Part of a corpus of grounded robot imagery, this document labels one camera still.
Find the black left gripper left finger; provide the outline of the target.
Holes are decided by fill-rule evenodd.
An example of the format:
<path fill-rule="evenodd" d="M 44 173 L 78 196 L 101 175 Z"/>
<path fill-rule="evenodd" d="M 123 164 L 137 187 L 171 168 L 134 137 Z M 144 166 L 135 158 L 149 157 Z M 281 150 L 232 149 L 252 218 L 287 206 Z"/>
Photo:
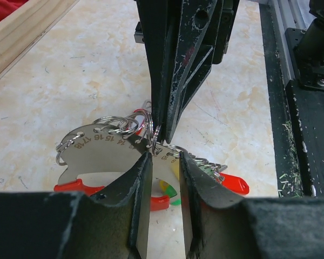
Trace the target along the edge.
<path fill-rule="evenodd" d="M 0 193 L 0 258 L 146 258 L 152 155 L 93 196 Z"/>

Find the keys with coloured tags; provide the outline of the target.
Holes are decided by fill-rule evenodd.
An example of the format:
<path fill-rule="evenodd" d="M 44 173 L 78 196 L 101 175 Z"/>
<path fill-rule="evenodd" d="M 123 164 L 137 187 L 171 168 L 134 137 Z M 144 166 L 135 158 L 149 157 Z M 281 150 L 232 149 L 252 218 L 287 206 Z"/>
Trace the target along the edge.
<path fill-rule="evenodd" d="M 189 155 L 202 171 L 229 190 L 240 195 L 247 195 L 249 193 L 249 185 L 244 179 L 223 173 L 223 171 L 227 169 L 227 165 L 209 162 L 207 159 L 197 157 L 192 153 L 189 153 Z M 159 180 L 159 185 L 164 195 L 167 195 L 169 198 L 174 198 L 176 196 L 176 190 L 165 181 Z M 181 205 L 181 199 L 170 202 L 170 205 Z"/>

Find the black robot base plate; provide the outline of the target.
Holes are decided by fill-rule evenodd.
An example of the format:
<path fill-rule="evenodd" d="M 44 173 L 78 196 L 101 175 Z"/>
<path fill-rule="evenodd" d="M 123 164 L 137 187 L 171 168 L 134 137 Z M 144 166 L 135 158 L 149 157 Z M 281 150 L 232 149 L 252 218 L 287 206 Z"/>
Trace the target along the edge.
<path fill-rule="evenodd" d="M 310 1 L 298 1 L 310 25 Z M 271 111 L 275 165 L 280 197 L 324 197 L 324 89 L 304 87 L 294 79 L 284 85 L 279 50 L 268 1 L 259 3 Z"/>

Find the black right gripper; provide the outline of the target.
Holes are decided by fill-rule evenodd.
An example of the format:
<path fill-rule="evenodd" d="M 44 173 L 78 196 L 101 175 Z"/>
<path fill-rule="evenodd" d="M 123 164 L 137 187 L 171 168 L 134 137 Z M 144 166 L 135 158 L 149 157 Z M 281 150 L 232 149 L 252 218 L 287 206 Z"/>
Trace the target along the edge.
<path fill-rule="evenodd" d="M 177 127 L 183 86 L 195 57 L 209 50 L 211 64 L 221 63 L 238 5 L 239 1 L 137 1 L 134 37 L 145 45 L 152 119 L 167 143 Z"/>

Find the metal key organizer red handle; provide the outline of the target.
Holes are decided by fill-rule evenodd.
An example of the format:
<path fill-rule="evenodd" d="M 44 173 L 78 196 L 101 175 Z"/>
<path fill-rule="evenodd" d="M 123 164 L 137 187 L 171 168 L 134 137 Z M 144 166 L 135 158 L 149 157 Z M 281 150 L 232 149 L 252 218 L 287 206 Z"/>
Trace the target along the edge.
<path fill-rule="evenodd" d="M 66 169 L 54 187 L 56 192 L 81 191 L 90 196 L 104 188 L 83 184 L 80 175 L 92 173 L 124 173 L 143 153 L 149 150 L 148 141 L 135 133 L 134 119 L 109 117 L 69 132 L 56 148 L 56 162 Z M 152 148 L 153 178 L 162 181 L 161 197 L 152 197 L 151 210 L 163 210 L 181 203 L 178 179 L 179 153 L 156 144 Z"/>

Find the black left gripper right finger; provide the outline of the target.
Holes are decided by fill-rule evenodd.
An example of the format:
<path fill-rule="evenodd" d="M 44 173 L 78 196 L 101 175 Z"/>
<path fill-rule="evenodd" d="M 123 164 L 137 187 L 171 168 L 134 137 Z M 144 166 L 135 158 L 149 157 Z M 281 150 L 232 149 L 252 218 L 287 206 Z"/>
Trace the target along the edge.
<path fill-rule="evenodd" d="M 180 153 L 187 258 L 324 258 L 323 198 L 245 198 Z"/>

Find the key with solid red tag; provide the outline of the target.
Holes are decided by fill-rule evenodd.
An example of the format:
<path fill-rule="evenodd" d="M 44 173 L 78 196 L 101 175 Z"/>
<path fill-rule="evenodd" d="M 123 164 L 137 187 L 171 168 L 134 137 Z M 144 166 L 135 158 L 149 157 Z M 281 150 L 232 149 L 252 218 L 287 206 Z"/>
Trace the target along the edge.
<path fill-rule="evenodd" d="M 136 132 L 136 135 L 139 135 L 140 137 L 146 137 L 147 135 L 149 135 L 150 130 L 153 130 L 153 121 L 152 121 L 152 115 L 151 115 L 151 112 L 152 112 L 151 101 L 145 100 L 143 102 L 142 107 L 134 110 L 133 112 L 138 113 L 140 110 L 145 110 L 150 115 L 150 117 L 149 117 L 150 122 L 147 123 L 147 126 L 144 126 L 145 125 L 144 115 L 141 115 L 141 114 L 136 115 L 134 119 L 139 123 L 139 128 L 140 128 L 140 130 Z"/>

